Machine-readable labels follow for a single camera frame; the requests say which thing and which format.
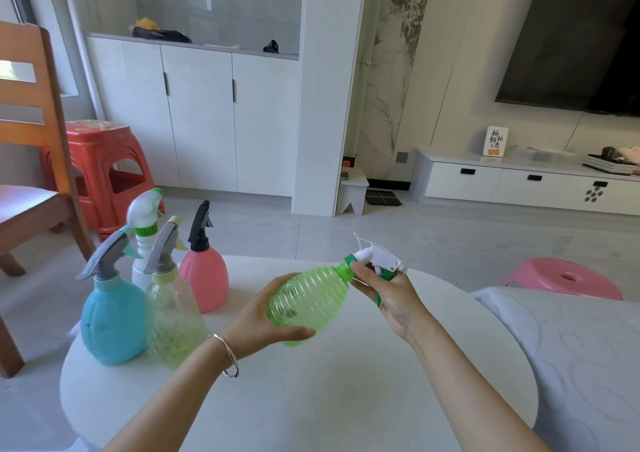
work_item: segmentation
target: silver bracelet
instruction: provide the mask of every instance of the silver bracelet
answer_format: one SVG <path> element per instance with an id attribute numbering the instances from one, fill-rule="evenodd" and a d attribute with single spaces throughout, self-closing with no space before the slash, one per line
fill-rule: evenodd
<path id="1" fill-rule="evenodd" d="M 230 375 L 227 372 L 227 370 L 224 370 L 223 373 L 225 374 L 225 376 L 228 378 L 237 378 L 238 375 L 240 374 L 240 368 L 238 368 L 238 361 L 236 359 L 236 355 L 234 354 L 233 351 L 231 351 L 231 348 L 229 347 L 228 343 L 225 341 L 225 338 L 218 334 L 209 334 L 209 337 L 215 337 L 217 340 L 221 341 L 222 344 L 225 345 L 225 348 L 227 349 L 227 354 L 229 355 L 229 358 L 231 359 L 231 362 L 233 363 L 233 365 L 236 367 L 235 375 Z"/>

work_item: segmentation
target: cabinet door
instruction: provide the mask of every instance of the cabinet door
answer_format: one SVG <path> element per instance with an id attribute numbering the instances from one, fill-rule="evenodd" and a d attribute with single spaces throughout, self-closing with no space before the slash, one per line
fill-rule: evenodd
<path id="1" fill-rule="evenodd" d="M 180 186 L 160 46 L 94 37 L 87 43 L 105 117 L 131 127 L 156 184 Z"/>
<path id="2" fill-rule="evenodd" d="M 567 209 L 640 214 L 640 181 L 572 176 L 562 203 Z"/>
<path id="3" fill-rule="evenodd" d="M 503 169 L 492 201 L 525 206 L 561 207 L 569 175 Z"/>
<path id="4" fill-rule="evenodd" d="M 238 191 L 292 196 L 298 62 L 233 55 Z"/>
<path id="5" fill-rule="evenodd" d="M 237 191 L 231 53 L 162 46 L 183 188 Z"/>
<path id="6" fill-rule="evenodd" d="M 491 201 L 502 169 L 436 162 L 425 196 L 429 198 Z"/>

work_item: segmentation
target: white trigger sprayer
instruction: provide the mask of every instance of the white trigger sprayer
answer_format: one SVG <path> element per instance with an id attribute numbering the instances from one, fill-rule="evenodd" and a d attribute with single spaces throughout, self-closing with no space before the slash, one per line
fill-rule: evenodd
<path id="1" fill-rule="evenodd" d="M 395 277 L 396 272 L 407 272 L 407 268 L 403 265 L 400 259 L 388 249 L 374 243 L 373 241 L 369 241 L 368 239 L 360 238 L 355 232 L 353 234 L 358 238 L 358 246 L 360 247 L 360 251 L 355 254 L 356 259 L 358 261 L 368 261 L 371 263 L 373 265 L 373 269 L 380 278 L 389 281 Z M 370 243 L 371 246 L 363 248 L 361 243 L 362 241 Z M 380 295 L 378 295 L 378 307 L 380 307 L 381 302 Z"/>

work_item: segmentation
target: hand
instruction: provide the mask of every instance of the hand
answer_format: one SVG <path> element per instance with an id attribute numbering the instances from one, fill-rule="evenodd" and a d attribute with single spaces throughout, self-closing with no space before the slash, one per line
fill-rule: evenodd
<path id="1" fill-rule="evenodd" d="M 409 277 L 404 273 L 398 273 L 388 282 L 359 262 L 352 262 L 351 269 L 364 282 L 363 284 L 357 280 L 352 280 L 350 282 L 351 285 L 373 302 L 376 302 L 376 294 L 380 294 L 380 299 L 382 299 L 380 312 L 382 312 L 393 332 L 407 341 L 412 322 L 418 320 L 421 316 L 429 314 L 429 311 L 427 311 L 413 288 Z"/>
<path id="2" fill-rule="evenodd" d="M 301 326 L 279 327 L 267 318 L 267 305 L 276 291 L 297 273 L 274 278 L 237 313 L 222 331 L 236 358 L 242 359 L 281 341 L 303 341 L 316 334 Z"/>

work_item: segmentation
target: black mat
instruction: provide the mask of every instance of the black mat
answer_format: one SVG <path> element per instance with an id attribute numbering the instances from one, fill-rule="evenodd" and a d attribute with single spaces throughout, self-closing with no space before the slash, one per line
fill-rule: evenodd
<path id="1" fill-rule="evenodd" d="M 373 206 L 402 206 L 400 199 L 391 191 L 368 189 L 365 199 Z"/>

